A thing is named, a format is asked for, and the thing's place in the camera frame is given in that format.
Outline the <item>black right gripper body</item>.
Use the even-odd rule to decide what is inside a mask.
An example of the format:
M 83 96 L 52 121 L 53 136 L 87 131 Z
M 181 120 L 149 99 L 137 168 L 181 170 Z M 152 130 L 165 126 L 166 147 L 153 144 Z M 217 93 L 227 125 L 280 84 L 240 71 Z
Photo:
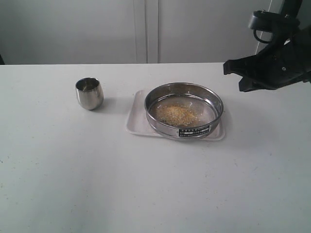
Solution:
M 311 81 L 311 27 L 289 35 L 289 42 L 267 46 L 257 56 L 261 89 L 279 89 Z

